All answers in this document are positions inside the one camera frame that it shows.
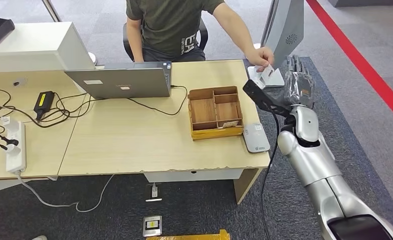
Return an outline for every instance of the dark gray rug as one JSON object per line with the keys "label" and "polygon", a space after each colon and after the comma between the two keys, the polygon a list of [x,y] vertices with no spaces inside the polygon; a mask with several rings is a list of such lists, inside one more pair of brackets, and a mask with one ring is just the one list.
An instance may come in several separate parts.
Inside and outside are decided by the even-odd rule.
{"label": "dark gray rug", "polygon": [[[314,108],[319,115],[320,130],[345,179],[361,199],[393,224],[392,198],[312,61],[305,57],[303,62],[316,80]],[[270,142],[274,143],[273,117],[266,112],[259,115]],[[163,201],[147,203],[148,182],[142,174],[117,175],[108,185],[100,206],[89,213],[46,207],[28,189],[18,185],[0,191],[0,240],[29,240],[38,235],[46,235],[49,240],[144,239],[143,217],[150,215],[162,215],[165,236],[213,234],[226,229],[233,240],[266,239],[260,206],[263,177],[262,173],[242,204],[236,205],[231,180],[163,183]],[[51,203],[79,200],[79,207],[87,209],[98,202],[108,178],[61,177],[56,182],[33,181],[30,185]],[[321,239],[307,193],[279,151],[267,178],[264,199],[270,239]]]}

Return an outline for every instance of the wooden organizer box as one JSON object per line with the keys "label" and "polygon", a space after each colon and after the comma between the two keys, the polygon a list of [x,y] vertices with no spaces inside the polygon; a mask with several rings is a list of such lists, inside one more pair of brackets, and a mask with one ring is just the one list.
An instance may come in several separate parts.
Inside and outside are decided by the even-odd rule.
{"label": "wooden organizer box", "polygon": [[[239,136],[244,131],[236,86],[194,89],[187,98],[193,140]],[[223,127],[232,122],[237,125]]]}

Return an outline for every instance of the speaker grille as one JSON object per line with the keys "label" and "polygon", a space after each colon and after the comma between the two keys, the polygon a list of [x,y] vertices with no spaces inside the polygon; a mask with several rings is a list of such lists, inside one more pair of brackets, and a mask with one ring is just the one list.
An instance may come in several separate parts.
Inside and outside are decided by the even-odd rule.
{"label": "speaker grille", "polygon": [[286,44],[291,45],[291,44],[294,44],[297,41],[297,39],[298,39],[298,36],[296,34],[292,33],[291,35],[286,37],[285,42],[286,42]]}

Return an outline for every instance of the silver laptop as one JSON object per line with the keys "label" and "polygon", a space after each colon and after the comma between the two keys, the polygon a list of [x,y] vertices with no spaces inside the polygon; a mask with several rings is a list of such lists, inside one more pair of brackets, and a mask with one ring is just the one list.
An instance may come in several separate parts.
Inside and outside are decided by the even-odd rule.
{"label": "silver laptop", "polygon": [[171,70],[171,62],[130,62],[64,72],[95,99],[120,99],[169,97]]}

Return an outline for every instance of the office chair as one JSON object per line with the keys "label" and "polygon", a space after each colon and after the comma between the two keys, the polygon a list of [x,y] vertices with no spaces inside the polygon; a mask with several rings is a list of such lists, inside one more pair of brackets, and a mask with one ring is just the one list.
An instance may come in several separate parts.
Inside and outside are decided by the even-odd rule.
{"label": "office chair", "polygon": [[[141,22],[141,33],[143,29],[143,25],[145,24],[145,21]],[[201,41],[199,43],[199,48],[204,50],[204,48],[207,45],[207,41],[209,39],[209,33],[207,31],[206,25],[204,24],[203,19],[199,21],[199,33],[201,34]],[[130,59],[134,61],[132,49],[129,44],[129,39],[128,39],[128,32],[126,30],[126,23],[123,25],[123,45],[124,45],[124,50],[126,50],[127,55],[129,55]]]}

